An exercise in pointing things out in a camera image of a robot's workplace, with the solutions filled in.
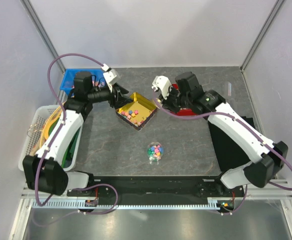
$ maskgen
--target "white backdrop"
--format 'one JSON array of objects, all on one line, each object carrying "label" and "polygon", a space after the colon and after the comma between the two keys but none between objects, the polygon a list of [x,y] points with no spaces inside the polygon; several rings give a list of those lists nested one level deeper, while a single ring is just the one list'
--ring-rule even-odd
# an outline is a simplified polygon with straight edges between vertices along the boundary
[{"label": "white backdrop", "polygon": [[[31,0],[58,54],[113,67],[239,66],[275,0]],[[67,68],[91,68],[84,59]]]},{"label": "white backdrop", "polygon": [[[266,136],[288,145],[292,164],[292,0],[284,3],[246,76]],[[280,173],[292,185],[289,169]]]},{"label": "white backdrop", "polygon": [[[0,240],[8,239],[25,185],[18,169],[36,109],[53,104],[47,83],[52,56],[19,0],[0,0]],[[57,67],[52,81],[62,79]]]}]

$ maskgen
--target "gray tabletop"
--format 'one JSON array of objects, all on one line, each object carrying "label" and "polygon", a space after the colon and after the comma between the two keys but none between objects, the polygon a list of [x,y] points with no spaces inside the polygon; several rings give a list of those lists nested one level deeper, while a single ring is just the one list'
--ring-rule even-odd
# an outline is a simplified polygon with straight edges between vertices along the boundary
[{"label": "gray tabletop", "polygon": [[[235,108],[239,115],[253,117],[248,93],[238,67],[147,67],[117,68],[120,85],[152,98],[151,84],[164,75],[171,82],[184,72],[196,74],[204,90],[223,94],[226,82],[232,83]],[[159,142],[164,155],[150,164],[147,146]],[[116,116],[107,102],[94,104],[83,125],[76,170],[96,176],[218,175],[220,169],[213,149],[207,121],[179,120],[162,111],[136,131]]]}]

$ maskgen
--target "metal floor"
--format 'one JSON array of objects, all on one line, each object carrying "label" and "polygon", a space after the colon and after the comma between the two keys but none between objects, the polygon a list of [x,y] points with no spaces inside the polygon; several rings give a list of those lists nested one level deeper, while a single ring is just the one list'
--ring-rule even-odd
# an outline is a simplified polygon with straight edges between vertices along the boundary
[{"label": "metal floor", "polygon": [[291,240],[280,201],[247,200],[233,216],[207,210],[116,210],[106,215],[73,209],[32,209],[24,240]]}]

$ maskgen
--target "blue bin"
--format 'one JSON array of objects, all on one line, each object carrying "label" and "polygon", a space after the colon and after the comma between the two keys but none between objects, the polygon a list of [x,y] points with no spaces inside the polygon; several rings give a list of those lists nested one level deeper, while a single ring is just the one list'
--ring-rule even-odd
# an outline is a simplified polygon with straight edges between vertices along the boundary
[{"label": "blue bin", "polygon": [[74,85],[74,77],[76,75],[77,72],[91,72],[92,75],[97,76],[96,77],[96,81],[95,81],[95,77],[92,76],[92,83],[93,85],[95,85],[95,83],[97,84],[99,82],[99,86],[103,87],[106,82],[103,76],[103,72],[101,69],[76,69],[76,68],[69,68],[66,70],[65,74],[64,74],[64,78],[62,79],[62,83],[60,86],[60,90],[65,91],[65,93],[67,95],[69,95],[70,90],[72,89],[73,85]]}]

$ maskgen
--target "white basket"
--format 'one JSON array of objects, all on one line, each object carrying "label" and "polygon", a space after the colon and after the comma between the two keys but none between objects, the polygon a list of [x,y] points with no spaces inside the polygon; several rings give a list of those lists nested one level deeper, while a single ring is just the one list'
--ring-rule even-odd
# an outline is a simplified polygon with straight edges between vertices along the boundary
[{"label": "white basket", "polygon": [[[45,121],[48,119],[48,117],[57,109],[59,105],[49,105],[49,106],[42,106],[40,108],[37,109],[34,119],[32,120],[31,125],[32,126],[36,126],[35,129],[37,131],[33,131],[32,133],[28,133],[28,136],[26,138],[24,147],[22,149],[21,152],[21,156],[19,159],[19,163],[18,163],[18,167],[21,171],[24,170],[24,167],[22,165],[22,161],[24,160],[26,155],[29,155],[32,148],[34,147],[34,145],[38,142],[41,132],[39,131],[43,125],[45,124]],[[77,142],[76,142],[76,148],[74,151],[74,156],[71,162],[71,165],[67,168],[64,168],[64,171],[69,171],[71,169],[73,169],[76,165],[76,158],[77,158],[77,152],[78,152],[78,147],[79,147],[79,142],[80,142],[80,137],[81,137],[81,132],[82,132],[82,127],[79,130],[79,135],[77,138]]]}]

